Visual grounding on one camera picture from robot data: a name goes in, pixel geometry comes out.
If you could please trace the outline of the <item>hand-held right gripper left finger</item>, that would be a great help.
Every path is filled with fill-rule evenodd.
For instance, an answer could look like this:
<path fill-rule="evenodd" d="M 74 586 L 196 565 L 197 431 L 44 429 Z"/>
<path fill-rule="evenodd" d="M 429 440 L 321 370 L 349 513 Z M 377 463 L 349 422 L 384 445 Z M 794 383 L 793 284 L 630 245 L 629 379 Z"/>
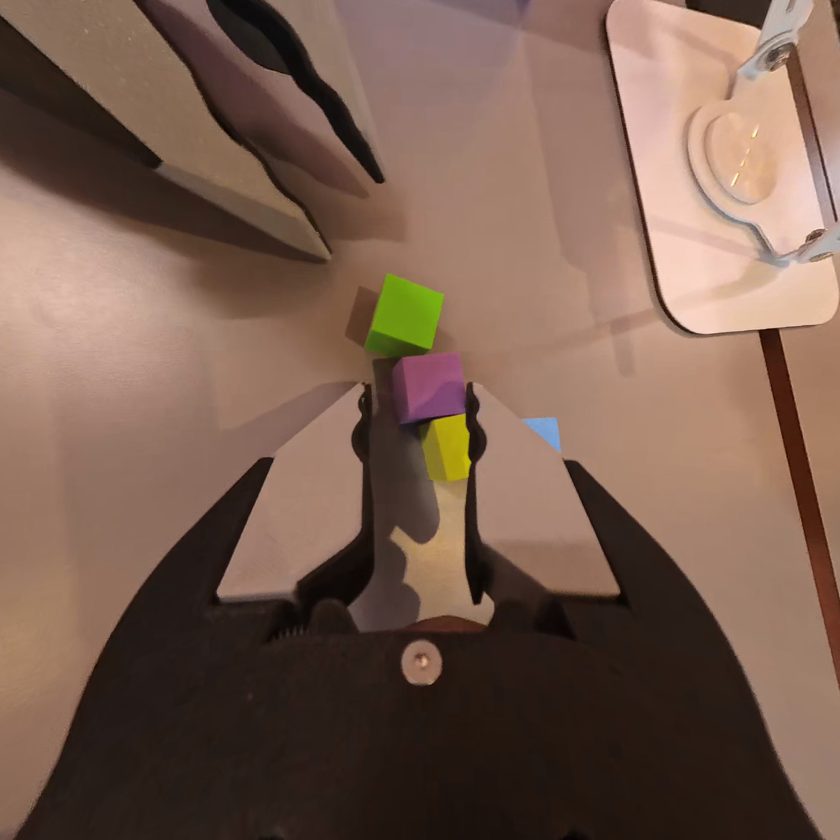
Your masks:
<path fill-rule="evenodd" d="M 374 567 L 371 386 L 354 384 L 271 457 L 217 588 L 224 603 L 352 604 Z"/>

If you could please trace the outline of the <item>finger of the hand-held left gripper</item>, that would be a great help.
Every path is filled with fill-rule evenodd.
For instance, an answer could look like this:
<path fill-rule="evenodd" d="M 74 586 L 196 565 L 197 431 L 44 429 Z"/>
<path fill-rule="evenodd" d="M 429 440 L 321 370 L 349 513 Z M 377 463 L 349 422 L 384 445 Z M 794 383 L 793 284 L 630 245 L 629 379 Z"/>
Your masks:
<path fill-rule="evenodd" d="M 161 159 L 159 176 L 310 259 L 330 260 L 308 211 L 217 118 L 135 2 L 2 1 L 2 18 Z"/>
<path fill-rule="evenodd" d="M 237 50 L 288 77 L 376 184 L 385 182 L 371 110 L 334 2 L 206 2 Z"/>

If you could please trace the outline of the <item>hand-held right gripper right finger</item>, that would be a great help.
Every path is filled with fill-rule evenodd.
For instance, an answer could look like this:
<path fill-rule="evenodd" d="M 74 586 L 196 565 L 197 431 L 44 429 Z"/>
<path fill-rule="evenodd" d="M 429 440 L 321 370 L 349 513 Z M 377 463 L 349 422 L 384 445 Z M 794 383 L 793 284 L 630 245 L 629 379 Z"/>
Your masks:
<path fill-rule="evenodd" d="M 465 418 L 472 602 L 617 597 L 620 586 L 560 453 L 476 382 L 466 387 Z"/>

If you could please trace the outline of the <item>blue foam cube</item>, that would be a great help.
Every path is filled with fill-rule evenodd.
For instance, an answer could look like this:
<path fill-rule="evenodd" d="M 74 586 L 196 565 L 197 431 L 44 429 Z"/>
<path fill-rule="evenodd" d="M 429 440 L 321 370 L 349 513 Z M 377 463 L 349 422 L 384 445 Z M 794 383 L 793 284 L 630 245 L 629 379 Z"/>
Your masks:
<path fill-rule="evenodd" d="M 558 453 L 562 451 L 560 441 L 560 428 L 556 417 L 539 416 L 523 418 L 522 421 L 546 443 Z"/>

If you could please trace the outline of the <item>yellow foam cube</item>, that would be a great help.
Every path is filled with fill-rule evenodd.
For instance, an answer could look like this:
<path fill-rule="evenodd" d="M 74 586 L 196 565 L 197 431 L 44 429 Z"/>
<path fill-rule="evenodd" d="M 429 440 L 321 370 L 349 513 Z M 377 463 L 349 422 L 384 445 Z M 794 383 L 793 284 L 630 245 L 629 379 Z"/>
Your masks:
<path fill-rule="evenodd" d="M 421 423 L 419 437 L 430 480 L 451 482 L 469 477 L 469 430 L 464 413 Z"/>

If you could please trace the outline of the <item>purple foam cube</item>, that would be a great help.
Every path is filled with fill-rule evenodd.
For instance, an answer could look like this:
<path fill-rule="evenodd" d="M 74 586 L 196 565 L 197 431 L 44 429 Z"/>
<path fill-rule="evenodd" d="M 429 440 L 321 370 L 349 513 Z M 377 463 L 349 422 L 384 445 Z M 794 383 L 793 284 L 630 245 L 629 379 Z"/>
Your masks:
<path fill-rule="evenodd" d="M 392 370 L 392 398 L 400 425 L 466 412 L 466 381 L 459 353 L 401 358 Z"/>

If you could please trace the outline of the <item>green foam cube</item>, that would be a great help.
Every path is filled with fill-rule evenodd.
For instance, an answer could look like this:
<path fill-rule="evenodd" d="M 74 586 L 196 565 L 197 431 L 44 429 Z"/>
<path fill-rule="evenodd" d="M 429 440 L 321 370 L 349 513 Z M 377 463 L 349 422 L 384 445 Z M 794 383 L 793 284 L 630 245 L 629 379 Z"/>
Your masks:
<path fill-rule="evenodd" d="M 386 274 L 364 349 L 386 358 L 431 352 L 444 301 L 440 291 Z"/>

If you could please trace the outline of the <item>white document stand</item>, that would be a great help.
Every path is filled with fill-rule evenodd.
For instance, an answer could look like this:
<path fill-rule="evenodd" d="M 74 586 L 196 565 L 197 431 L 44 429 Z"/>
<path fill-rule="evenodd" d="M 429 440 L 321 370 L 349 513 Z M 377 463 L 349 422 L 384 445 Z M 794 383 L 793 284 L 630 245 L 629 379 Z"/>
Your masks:
<path fill-rule="evenodd" d="M 761 29 L 653 1 L 606 15 L 658 296 L 698 335 L 828 322 L 838 224 L 825 226 L 787 64 L 813 2 Z"/>

